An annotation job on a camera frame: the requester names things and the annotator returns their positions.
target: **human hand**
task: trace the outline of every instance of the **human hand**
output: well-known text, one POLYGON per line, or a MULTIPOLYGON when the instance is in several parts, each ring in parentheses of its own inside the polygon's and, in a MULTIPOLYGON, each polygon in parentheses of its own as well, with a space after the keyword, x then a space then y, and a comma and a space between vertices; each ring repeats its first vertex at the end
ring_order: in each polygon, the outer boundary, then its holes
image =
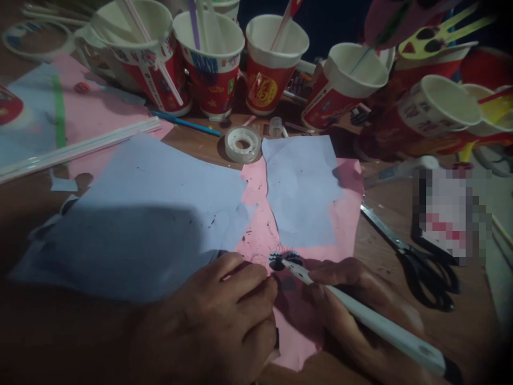
POLYGON ((226 253, 148 308, 131 345, 135 382, 239 385, 256 379, 276 342, 277 284, 261 265, 234 272, 243 261, 226 253))
POLYGON ((417 310, 355 258, 310 271, 316 282, 307 291, 323 324, 355 363, 386 385, 434 384, 438 381, 425 368, 389 342, 356 322, 343 303, 324 285, 341 289, 397 325, 427 340, 417 310))

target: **small bottle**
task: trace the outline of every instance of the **small bottle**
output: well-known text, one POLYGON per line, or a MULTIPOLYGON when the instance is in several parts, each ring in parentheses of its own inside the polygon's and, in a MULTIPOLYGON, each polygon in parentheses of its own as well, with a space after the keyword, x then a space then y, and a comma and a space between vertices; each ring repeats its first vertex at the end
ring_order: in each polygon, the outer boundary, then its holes
POLYGON ((406 160, 396 166, 386 168, 377 174, 363 179, 363 187, 369 190, 376 186, 398 182, 413 177, 414 170, 434 170, 440 168, 438 159, 431 155, 406 160))

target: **paper cup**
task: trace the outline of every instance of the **paper cup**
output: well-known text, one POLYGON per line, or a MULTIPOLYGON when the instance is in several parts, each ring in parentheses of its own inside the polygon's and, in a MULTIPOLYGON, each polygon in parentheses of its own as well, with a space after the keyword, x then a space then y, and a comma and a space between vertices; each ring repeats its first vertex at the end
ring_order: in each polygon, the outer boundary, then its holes
POLYGON ((418 143, 466 129, 481 121, 476 100, 453 81, 438 75, 425 76, 354 142, 364 160, 383 159, 418 143))
POLYGON ((246 104, 255 115, 274 112, 301 56, 310 45, 306 32, 293 21, 283 52, 271 52, 282 19, 278 15, 261 15, 252 19, 246 28, 246 104))
MULTIPOLYGON (((185 65, 196 88, 200 108, 208 117, 225 118, 231 114, 240 53, 244 35, 240 27, 228 17, 216 13, 228 53, 208 53, 197 50, 192 34, 189 12, 179 14, 174 21, 174 33, 182 48, 185 65)), ((209 12, 204 12, 208 46, 218 47, 215 29, 209 12)))
POLYGON ((331 127, 341 116, 386 84, 388 71, 373 53, 368 53, 349 74, 362 54, 362 46, 354 43, 341 43, 331 48, 301 114, 306 127, 331 127))
POLYGON ((152 0, 134 2, 152 41, 137 43, 116 2, 100 8, 91 19, 92 33, 109 47, 125 70, 136 80, 161 111, 174 116, 188 113, 192 98, 182 64, 182 55, 170 34, 173 18, 162 4, 152 0), (157 60, 165 64, 175 83, 183 105, 180 106, 157 68, 157 60))

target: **blue paper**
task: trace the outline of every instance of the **blue paper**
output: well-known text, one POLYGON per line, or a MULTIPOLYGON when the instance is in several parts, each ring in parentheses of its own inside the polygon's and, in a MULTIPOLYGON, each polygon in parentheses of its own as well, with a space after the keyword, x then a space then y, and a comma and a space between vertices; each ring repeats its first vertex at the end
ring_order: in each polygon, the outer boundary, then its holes
POLYGON ((136 135, 10 278, 162 299, 216 257, 246 185, 239 171, 136 135))
POLYGON ((30 110, 26 127, 0 129, 0 167, 55 150, 55 98, 51 76, 59 70, 49 64, 20 77, 7 88, 30 110))
POLYGON ((53 168, 50 169, 50 178, 52 179, 50 191, 69 191, 75 193, 79 190, 75 180, 56 177, 53 168))
POLYGON ((337 159, 328 136, 296 136, 262 143, 267 201, 281 244, 293 248, 337 243, 329 205, 343 196, 333 176, 337 159))

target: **wooden table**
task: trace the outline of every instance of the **wooden table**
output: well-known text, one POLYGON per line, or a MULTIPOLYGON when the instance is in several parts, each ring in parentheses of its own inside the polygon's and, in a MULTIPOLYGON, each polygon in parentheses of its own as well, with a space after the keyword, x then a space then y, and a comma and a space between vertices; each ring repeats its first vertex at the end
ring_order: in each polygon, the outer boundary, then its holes
MULTIPOLYGON (((6 5, 4 15, 0 19, 0 27, 4 30, 18 20, 22 20, 22 17, 16 13, 14 4, 6 5)), ((16 57, 4 47, 0 47, 0 57, 3 58, 0 64, 1 74, 7 78, 16 79, 35 67, 33 63, 16 57)), ((231 116, 232 125, 241 125, 251 116, 240 89, 237 90, 237 95, 231 116)), ((281 116, 284 121, 299 123, 300 111, 300 105, 284 99, 273 116, 281 116)), ((207 123, 197 104, 186 119, 201 125, 207 123)), ((259 125, 262 132, 267 122, 268 118, 257 118, 253 124, 259 125)), ((222 133, 228 130, 221 128, 219 124, 210 124, 222 133)), ((335 127, 329 132, 336 154, 338 157, 355 157, 351 145, 359 129, 352 127, 347 118, 341 126, 343 128, 335 127)), ((177 126, 163 142, 207 162, 238 170, 242 168, 242 165, 227 158, 224 152, 224 137, 217 138, 177 126)), ((385 162, 362 163, 363 174, 370 175, 389 165, 385 162)), ((66 168, 60 167, 57 175, 66 177, 66 168)), ((90 178, 84 175, 78 177, 78 195, 86 191, 89 180, 90 178)), ((0 234, 3 239, 0 271, 3 275, 23 255, 28 246, 27 234, 57 213, 69 195, 67 192, 51 192, 50 186, 48 170, 0 186, 0 234)), ((383 221, 405 241, 412 242, 409 235, 412 196, 411 182, 401 182, 369 191, 366 203, 373 207, 383 221)), ((430 342, 459 364, 467 383, 479 382, 483 370, 493 361, 498 347, 499 327, 485 270, 478 265, 476 259, 472 260, 468 267, 455 268, 461 281, 461 294, 452 295, 456 310, 452 313, 442 313, 427 309, 414 299, 392 248, 364 219, 358 224, 354 256, 364 261, 376 274, 397 286, 420 311, 430 342)), ((269 365, 259 381, 267 385, 370 383, 347 358, 337 358, 325 351, 307 360, 300 373, 269 365)))

